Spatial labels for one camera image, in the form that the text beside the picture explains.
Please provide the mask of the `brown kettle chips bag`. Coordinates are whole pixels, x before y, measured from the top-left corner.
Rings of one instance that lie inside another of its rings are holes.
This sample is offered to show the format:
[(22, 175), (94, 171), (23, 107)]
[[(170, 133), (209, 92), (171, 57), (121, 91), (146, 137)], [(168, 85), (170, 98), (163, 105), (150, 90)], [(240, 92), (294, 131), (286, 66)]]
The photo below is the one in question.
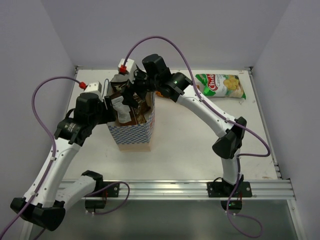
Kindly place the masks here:
[(123, 100), (123, 96), (119, 96), (111, 100), (112, 106), (117, 112), (117, 117), (120, 124), (126, 124), (131, 121), (130, 107), (128, 105), (124, 105)]
[(131, 121), (128, 123), (119, 123), (121, 126), (131, 126), (145, 124), (147, 122), (145, 115), (151, 110), (151, 107), (146, 103), (146, 107), (134, 108), (130, 106)]

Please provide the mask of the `blue checkered paper bag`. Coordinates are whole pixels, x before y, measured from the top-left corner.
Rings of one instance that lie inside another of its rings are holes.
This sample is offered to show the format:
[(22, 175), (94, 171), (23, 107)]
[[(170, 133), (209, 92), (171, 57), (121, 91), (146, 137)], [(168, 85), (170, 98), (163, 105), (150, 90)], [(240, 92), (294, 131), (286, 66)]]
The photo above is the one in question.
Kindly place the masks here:
[[(115, 74), (108, 84), (108, 96), (112, 99), (120, 97), (120, 91), (127, 83), (127, 77)], [(146, 123), (121, 126), (118, 114), (115, 111), (116, 120), (107, 124), (110, 134), (120, 151), (123, 152), (149, 152), (155, 125), (155, 96), (148, 92), (145, 98), (151, 110), (145, 115)]]

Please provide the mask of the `green chips bag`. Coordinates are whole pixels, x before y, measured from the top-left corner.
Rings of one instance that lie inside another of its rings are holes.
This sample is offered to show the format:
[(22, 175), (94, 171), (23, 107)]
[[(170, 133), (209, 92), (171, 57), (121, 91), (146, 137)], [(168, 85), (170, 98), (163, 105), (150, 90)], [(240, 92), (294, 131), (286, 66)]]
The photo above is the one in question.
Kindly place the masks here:
[(247, 98), (238, 75), (201, 73), (195, 77), (203, 84), (206, 97)]

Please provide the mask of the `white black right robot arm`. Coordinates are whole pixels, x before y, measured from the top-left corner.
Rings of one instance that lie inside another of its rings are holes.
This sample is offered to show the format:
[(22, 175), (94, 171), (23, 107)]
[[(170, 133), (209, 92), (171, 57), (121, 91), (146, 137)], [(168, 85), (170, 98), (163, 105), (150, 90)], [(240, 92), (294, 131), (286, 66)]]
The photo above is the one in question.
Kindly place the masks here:
[(227, 196), (235, 196), (241, 190), (239, 180), (242, 175), (237, 155), (242, 147), (247, 121), (243, 117), (234, 118), (219, 109), (195, 90), (195, 84), (185, 74), (172, 73), (158, 54), (145, 57), (142, 64), (144, 70), (132, 59), (122, 59), (118, 64), (118, 72), (128, 77), (121, 91), (123, 103), (136, 108), (138, 104), (133, 99), (134, 94), (144, 98), (148, 92), (158, 91), (197, 115), (218, 137), (212, 150), (221, 158), (224, 181), (222, 189)]

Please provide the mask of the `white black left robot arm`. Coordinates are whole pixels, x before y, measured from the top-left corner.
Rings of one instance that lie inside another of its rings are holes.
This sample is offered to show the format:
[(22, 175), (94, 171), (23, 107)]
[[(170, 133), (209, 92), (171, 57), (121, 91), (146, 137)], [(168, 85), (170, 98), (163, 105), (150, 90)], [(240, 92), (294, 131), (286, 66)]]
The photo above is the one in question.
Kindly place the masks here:
[(103, 193), (103, 176), (86, 170), (80, 178), (65, 190), (59, 186), (72, 159), (79, 152), (97, 125), (116, 119), (111, 98), (100, 98), (96, 93), (81, 93), (72, 111), (54, 133), (54, 143), (33, 185), (23, 197), (13, 198), (10, 208), (23, 220), (45, 230), (55, 231), (67, 210), (86, 195)]

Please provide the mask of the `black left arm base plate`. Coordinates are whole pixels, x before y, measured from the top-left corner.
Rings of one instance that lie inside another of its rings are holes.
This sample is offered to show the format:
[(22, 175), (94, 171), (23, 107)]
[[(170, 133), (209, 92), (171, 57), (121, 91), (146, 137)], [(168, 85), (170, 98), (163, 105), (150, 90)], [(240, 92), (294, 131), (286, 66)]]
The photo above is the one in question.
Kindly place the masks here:
[(90, 213), (103, 210), (107, 205), (108, 198), (117, 198), (119, 196), (119, 188), (120, 183), (117, 181), (102, 181), (92, 193), (84, 197), (85, 210)]

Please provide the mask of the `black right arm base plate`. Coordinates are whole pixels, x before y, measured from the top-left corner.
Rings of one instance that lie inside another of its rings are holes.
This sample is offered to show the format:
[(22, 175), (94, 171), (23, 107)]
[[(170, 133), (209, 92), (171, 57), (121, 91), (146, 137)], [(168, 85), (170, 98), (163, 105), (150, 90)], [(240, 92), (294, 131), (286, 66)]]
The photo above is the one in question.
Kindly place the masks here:
[(234, 200), (231, 199), (230, 202), (227, 203), (227, 200), (235, 186), (236, 185), (227, 183), (221, 177), (217, 177), (215, 180), (206, 183), (208, 197), (226, 198), (226, 200), (220, 201), (221, 207), (225, 211), (228, 207), (229, 213), (236, 215), (239, 214), (243, 208), (243, 198), (251, 198), (253, 194), (250, 183), (248, 181), (244, 181), (244, 177), (241, 176), (238, 187), (231, 197), (234, 198)]

